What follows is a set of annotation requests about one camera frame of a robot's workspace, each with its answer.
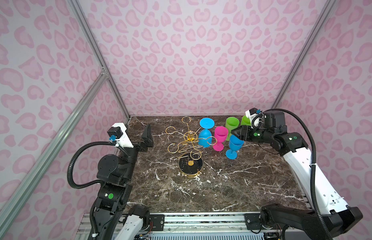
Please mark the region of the green wine glass front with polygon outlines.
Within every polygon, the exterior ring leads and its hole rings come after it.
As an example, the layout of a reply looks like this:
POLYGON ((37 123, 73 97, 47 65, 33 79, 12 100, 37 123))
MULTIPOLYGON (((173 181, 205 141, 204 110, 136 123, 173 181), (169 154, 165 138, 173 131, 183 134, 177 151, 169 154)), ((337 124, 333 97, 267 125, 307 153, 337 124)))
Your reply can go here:
POLYGON ((252 121, 247 116, 242 116, 241 126, 242 125, 251 126, 252 125, 252 121))

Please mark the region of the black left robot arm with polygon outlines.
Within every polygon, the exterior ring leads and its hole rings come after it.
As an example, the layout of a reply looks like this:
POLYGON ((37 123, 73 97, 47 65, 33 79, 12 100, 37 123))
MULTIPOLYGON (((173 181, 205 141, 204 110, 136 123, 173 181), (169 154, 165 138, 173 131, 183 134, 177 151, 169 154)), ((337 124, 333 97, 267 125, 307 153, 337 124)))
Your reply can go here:
POLYGON ((90 210, 89 240, 112 239, 133 189, 130 182, 138 154, 154 146, 150 125, 145 127, 141 142, 131 142, 122 123, 114 124, 108 135, 109 141, 103 142, 103 145, 121 147, 123 155, 108 154, 98 163, 97 179, 101 181, 101 187, 90 210))

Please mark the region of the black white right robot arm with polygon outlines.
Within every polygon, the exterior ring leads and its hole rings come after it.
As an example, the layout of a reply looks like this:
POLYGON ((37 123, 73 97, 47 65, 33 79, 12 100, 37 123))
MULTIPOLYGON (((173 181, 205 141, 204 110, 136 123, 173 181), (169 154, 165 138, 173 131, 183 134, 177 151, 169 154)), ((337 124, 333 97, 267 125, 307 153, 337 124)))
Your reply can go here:
POLYGON ((269 144, 289 165, 301 191, 308 201, 308 209, 300 210, 279 204, 263 206, 259 225, 272 228, 283 226, 305 232, 311 240, 332 240, 347 233, 363 218, 358 207, 351 207, 334 189, 317 164, 315 141, 296 114, 285 109, 246 111, 252 123, 230 133, 241 141, 269 144))

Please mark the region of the green wine glass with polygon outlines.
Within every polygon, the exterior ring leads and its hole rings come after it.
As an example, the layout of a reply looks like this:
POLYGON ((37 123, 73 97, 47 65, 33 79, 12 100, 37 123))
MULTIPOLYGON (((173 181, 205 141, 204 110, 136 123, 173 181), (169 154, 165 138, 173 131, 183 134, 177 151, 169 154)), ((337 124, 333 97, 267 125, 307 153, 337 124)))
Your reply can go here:
POLYGON ((240 121, 236 117, 229 117, 226 119, 226 129, 228 130, 228 136, 226 138, 226 141, 230 140, 230 137, 232 135, 232 130, 236 129, 240 125, 240 121))
POLYGON ((247 116, 242 116, 241 126, 242 125, 251 126, 252 125, 252 121, 247 116))

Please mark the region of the blue wine glass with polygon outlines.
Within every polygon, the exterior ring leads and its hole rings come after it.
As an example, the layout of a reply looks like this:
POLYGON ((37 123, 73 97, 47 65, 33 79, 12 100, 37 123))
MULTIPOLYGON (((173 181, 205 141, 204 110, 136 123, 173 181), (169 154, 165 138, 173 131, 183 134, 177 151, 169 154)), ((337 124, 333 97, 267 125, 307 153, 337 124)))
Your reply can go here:
POLYGON ((238 156, 238 151, 242 148, 243 144, 243 140, 231 135, 229 140, 229 149, 226 151, 226 157, 230 160, 236 159, 238 156))
POLYGON ((203 118, 200 120, 202 130, 198 135, 199 145, 207 148, 212 145, 213 137, 210 129, 215 126, 215 122, 211 118, 203 118))

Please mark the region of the pink wine glass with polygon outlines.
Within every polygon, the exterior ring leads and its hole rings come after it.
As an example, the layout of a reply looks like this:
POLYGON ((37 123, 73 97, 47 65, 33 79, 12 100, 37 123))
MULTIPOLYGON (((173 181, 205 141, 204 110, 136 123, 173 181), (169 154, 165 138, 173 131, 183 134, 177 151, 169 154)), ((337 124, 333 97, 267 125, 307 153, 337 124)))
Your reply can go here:
POLYGON ((227 139, 229 131, 226 127, 216 127, 214 132, 214 137, 217 140, 217 143, 213 145, 213 149, 217 152, 221 152, 224 149, 223 142, 227 139))

